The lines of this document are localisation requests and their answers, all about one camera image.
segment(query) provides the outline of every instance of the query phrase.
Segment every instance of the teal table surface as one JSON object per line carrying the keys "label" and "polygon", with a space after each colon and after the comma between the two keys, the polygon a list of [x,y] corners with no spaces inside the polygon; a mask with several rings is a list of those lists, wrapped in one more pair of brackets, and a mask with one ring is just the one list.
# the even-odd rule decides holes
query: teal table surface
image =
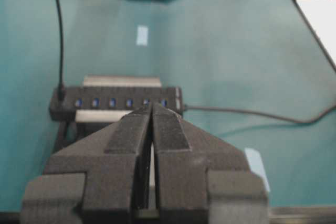
{"label": "teal table surface", "polygon": [[[158,76],[189,105],[229,106],[298,119],[336,102],[335,73],[292,0],[61,0],[65,80],[87,74]],[[148,27],[137,46],[138,26]],[[54,0],[0,0],[0,210],[19,210],[58,124]],[[336,204],[336,113],[311,126],[189,111],[184,118],[261,153],[271,206]]]}

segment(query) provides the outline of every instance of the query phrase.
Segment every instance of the cable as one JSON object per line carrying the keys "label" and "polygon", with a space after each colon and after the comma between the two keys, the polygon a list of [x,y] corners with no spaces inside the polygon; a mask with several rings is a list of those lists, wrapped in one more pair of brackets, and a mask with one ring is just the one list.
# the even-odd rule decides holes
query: cable
{"label": "cable", "polygon": [[243,109],[234,109],[234,108],[219,108],[219,107],[207,107],[207,106],[189,106],[184,105],[184,110],[205,110],[205,111],[217,111],[217,112],[228,112],[228,113],[238,113],[238,114],[250,114],[250,115],[257,115],[257,116],[263,116],[265,118],[272,118],[276,120],[281,120],[285,122],[295,123],[295,124],[313,124],[321,120],[323,117],[325,117],[328,113],[336,109],[336,104],[333,106],[330,106],[323,110],[321,113],[319,113],[317,116],[308,119],[308,120],[298,120],[294,118],[288,118],[281,115],[274,115],[259,111],[253,111],[253,110],[243,110]]}
{"label": "cable", "polygon": [[63,39],[63,22],[62,12],[59,0],[56,1],[58,24],[59,24],[59,42],[60,42],[60,56],[59,56],[59,80],[57,87],[57,97],[59,101],[63,101],[65,97],[65,87],[63,84],[63,61],[64,61],[64,39]]}

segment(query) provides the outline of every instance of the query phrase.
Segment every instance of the white label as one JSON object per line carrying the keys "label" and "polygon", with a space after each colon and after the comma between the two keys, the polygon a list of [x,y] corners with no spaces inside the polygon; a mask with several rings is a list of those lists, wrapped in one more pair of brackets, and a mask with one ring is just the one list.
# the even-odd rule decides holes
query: white label
{"label": "white label", "polygon": [[263,179],[266,191],[270,192],[271,189],[268,184],[268,179],[260,153],[255,149],[245,148],[245,155],[251,171]]}
{"label": "white label", "polygon": [[138,34],[136,36],[137,46],[147,46],[148,44],[148,27],[138,26]]}

